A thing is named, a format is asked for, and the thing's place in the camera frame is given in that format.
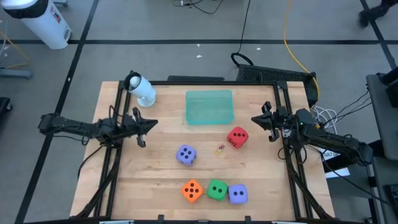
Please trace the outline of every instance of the white cable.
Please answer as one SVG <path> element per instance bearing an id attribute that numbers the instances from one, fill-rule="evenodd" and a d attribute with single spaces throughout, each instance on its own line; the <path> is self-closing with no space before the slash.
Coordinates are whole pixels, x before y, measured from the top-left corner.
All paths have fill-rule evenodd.
<path id="1" fill-rule="evenodd" d="M 329 121 L 324 128 L 333 128 L 335 134 L 337 134 L 336 122 L 337 122 L 337 113 L 332 109 L 324 109 L 320 106 L 315 106 L 312 110 L 315 113 L 315 119 L 318 122 L 326 122 Z"/>

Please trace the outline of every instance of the transparent container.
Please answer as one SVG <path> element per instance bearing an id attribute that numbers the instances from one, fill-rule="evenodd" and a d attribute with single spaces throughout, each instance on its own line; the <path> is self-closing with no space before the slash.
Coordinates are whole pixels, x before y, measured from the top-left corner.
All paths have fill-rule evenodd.
<path id="1" fill-rule="evenodd" d="M 188 124 L 231 124 L 234 106 L 231 90 L 187 91 Z"/>

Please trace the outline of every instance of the wooden tabletop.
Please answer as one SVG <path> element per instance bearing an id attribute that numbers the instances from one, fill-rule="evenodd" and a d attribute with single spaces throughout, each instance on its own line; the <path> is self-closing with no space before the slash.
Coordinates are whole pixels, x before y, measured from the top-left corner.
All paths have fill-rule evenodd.
<path id="1" fill-rule="evenodd" d="M 303 84 L 288 83 L 293 111 L 307 108 Z M 118 82 L 103 82 L 93 121 L 108 117 L 113 105 Z M 275 106 L 271 86 L 154 86 L 156 102 L 142 108 L 131 97 L 129 114 L 137 106 L 143 118 L 158 119 L 159 123 L 146 136 L 146 148 L 140 148 L 136 138 L 124 140 L 121 164 L 116 187 L 112 218 L 156 220 L 159 214 L 166 220 L 294 220 L 292 199 L 285 162 L 278 159 L 281 140 L 269 142 L 269 131 L 263 131 L 250 118 L 261 114 L 261 106 L 270 101 Z M 230 125 L 192 126 L 185 120 L 185 93 L 187 90 L 231 90 L 233 92 L 235 120 Z M 249 139 L 241 149 L 232 148 L 227 134 L 235 127 L 244 128 Z M 175 159 L 182 144 L 198 151 L 192 167 Z M 220 145 L 226 147 L 220 155 L 215 152 Z M 85 156 L 99 146 L 92 140 Z M 105 150 L 93 156 L 82 168 L 71 215 L 80 212 L 98 188 Z M 334 215 L 330 194 L 318 153 L 308 150 L 304 164 L 307 185 L 319 204 Z M 231 205 L 228 200 L 219 202 L 202 195 L 190 204 L 180 193 L 188 180 L 196 179 L 207 190 L 211 179 L 228 185 L 244 184 L 249 200 L 244 205 Z M 104 195 L 101 214 L 104 214 L 108 193 Z M 302 216 L 305 210 L 299 195 Z"/>

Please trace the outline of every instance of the orange dice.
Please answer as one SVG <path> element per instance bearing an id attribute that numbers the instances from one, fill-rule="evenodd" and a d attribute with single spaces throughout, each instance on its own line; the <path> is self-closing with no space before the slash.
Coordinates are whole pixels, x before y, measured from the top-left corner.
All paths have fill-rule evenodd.
<path id="1" fill-rule="evenodd" d="M 181 188 L 181 193 L 190 203 L 193 203 L 203 194 L 203 188 L 192 179 Z"/>

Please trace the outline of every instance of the small die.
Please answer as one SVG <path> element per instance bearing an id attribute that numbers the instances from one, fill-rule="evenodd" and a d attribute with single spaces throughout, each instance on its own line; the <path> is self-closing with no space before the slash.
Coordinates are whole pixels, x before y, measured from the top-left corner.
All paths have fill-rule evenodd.
<path id="1" fill-rule="evenodd" d="M 231 204 L 248 202 L 248 190 L 244 184 L 230 185 L 228 187 L 228 196 Z"/>
<path id="2" fill-rule="evenodd" d="M 220 180 L 211 180 L 207 189 L 207 196 L 220 201 L 224 200 L 227 189 L 226 183 Z"/>
<path id="3" fill-rule="evenodd" d="M 190 203 L 193 203 L 203 194 L 203 188 L 196 180 L 192 179 L 182 186 L 181 193 Z"/>
<path id="4" fill-rule="evenodd" d="M 236 149 L 239 149 L 248 140 L 249 134 L 241 127 L 234 128 L 227 137 L 229 143 L 231 143 Z"/>
<path id="5" fill-rule="evenodd" d="M 182 145 L 175 158 L 186 166 L 191 166 L 197 158 L 197 152 L 189 145 Z"/>

